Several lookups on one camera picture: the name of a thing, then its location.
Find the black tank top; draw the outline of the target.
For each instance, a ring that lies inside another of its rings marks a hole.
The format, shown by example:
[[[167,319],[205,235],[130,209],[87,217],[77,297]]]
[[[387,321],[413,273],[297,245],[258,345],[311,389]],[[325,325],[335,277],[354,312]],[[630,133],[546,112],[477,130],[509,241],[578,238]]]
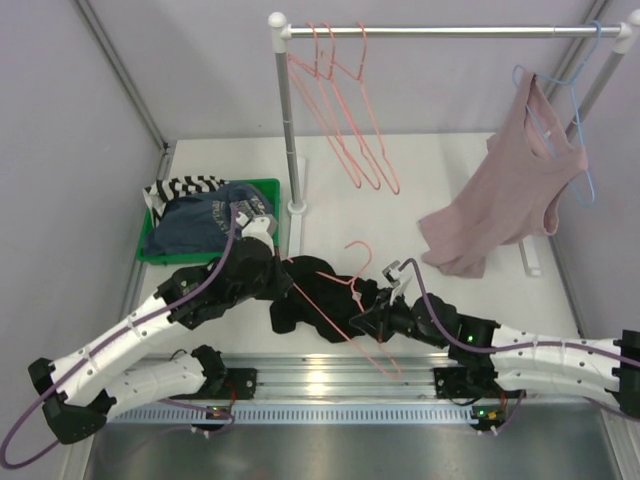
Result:
[[[283,267],[293,285],[269,308],[274,333],[288,334],[305,323],[332,344],[365,334],[350,320],[374,306],[382,292],[376,281],[339,275],[328,262],[313,256],[285,260]]]

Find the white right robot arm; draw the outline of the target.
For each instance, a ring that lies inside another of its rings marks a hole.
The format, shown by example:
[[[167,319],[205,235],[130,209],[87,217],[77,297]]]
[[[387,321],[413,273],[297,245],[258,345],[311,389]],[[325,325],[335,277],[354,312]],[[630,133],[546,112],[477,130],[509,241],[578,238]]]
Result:
[[[383,290],[350,325],[386,341],[401,334],[445,349],[478,396],[495,390],[578,396],[630,418],[639,416],[639,334],[616,339],[561,339],[465,315],[428,293],[408,305]]]

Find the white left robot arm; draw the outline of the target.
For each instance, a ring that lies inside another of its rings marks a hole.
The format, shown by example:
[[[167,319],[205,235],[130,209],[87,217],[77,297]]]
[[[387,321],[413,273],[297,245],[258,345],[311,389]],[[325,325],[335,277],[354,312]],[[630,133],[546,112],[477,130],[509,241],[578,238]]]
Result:
[[[164,343],[222,317],[248,299],[275,301],[291,288],[272,242],[245,237],[207,265],[183,267],[135,311],[76,352],[28,368],[43,397],[47,425],[64,444],[79,442],[138,406],[174,396],[214,397],[228,370],[201,345],[177,359],[138,369]]]

